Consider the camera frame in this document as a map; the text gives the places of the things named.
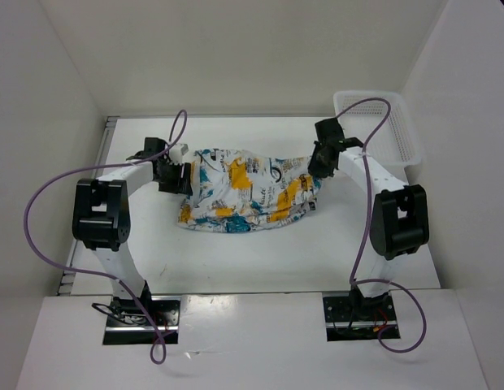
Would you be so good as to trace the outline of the patterned white yellow teal shorts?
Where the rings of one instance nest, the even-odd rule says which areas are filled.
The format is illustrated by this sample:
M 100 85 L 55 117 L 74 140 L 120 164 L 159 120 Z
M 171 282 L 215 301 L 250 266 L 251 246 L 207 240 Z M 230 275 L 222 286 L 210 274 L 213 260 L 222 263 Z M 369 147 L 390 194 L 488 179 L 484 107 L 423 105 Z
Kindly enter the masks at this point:
M 243 149 L 193 153 L 193 193 L 180 204 L 179 227 L 200 232 L 248 233 L 282 228 L 316 210 L 323 181 L 309 157 L 270 158 Z

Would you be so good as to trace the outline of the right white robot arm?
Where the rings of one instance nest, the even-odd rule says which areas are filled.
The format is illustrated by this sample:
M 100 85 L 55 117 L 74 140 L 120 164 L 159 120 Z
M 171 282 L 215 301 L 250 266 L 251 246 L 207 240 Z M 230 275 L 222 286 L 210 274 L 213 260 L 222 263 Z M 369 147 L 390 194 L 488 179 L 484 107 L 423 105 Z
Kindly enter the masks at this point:
M 350 313 L 367 319 L 387 299 L 390 282 L 405 257 L 428 242 L 426 192 L 421 185 L 406 184 L 392 175 L 358 138 L 345 137 L 337 119 L 320 120 L 315 130 L 311 176 L 325 179 L 339 171 L 367 195 L 367 227 L 350 275 L 348 300 Z

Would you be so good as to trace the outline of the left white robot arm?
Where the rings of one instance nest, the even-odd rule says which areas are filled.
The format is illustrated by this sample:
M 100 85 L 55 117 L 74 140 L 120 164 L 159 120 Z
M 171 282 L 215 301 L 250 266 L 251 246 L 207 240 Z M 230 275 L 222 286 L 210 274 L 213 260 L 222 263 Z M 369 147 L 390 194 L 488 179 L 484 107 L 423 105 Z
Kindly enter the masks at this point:
M 129 198 L 141 187 L 155 182 L 160 192 L 192 193 L 191 164 L 183 157 L 186 144 L 147 137 L 143 150 L 115 170 L 77 182 L 72 234 L 102 264 L 110 276 L 113 303 L 109 310 L 121 320 L 148 323 L 154 315 L 150 288 L 140 275 L 128 247 L 131 231 Z

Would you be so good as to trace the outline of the white plastic basket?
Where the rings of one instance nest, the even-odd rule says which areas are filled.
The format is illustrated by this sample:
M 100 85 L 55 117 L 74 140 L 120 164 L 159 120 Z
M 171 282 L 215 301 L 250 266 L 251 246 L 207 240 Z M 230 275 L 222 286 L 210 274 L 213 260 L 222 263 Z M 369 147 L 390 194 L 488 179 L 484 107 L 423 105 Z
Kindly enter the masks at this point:
M 333 95 L 335 112 L 346 137 L 365 141 L 375 126 L 384 121 L 369 141 L 367 152 L 387 167 L 415 166 L 422 161 L 422 148 L 406 103 L 394 92 L 350 90 Z

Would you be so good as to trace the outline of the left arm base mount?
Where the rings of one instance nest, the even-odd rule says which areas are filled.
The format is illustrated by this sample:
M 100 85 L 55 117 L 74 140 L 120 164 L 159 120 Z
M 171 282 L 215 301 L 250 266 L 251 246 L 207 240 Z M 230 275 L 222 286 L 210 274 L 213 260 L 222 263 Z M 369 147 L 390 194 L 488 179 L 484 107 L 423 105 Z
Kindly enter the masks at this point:
M 178 344 L 180 303 L 179 296 L 151 297 L 148 311 L 167 345 Z M 106 316 L 104 345 L 152 345 L 158 340 L 150 321 L 132 301 L 127 308 L 115 299 L 109 305 L 93 303 L 92 307 Z

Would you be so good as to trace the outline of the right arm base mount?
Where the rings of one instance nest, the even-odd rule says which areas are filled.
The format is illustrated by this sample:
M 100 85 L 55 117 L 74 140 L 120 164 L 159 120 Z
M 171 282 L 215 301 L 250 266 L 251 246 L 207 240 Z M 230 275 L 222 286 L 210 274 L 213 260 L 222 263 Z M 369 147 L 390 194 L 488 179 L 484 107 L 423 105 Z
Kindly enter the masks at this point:
M 331 292 L 322 296 L 327 342 L 400 338 L 398 320 L 389 293 L 363 298 L 356 291 Z

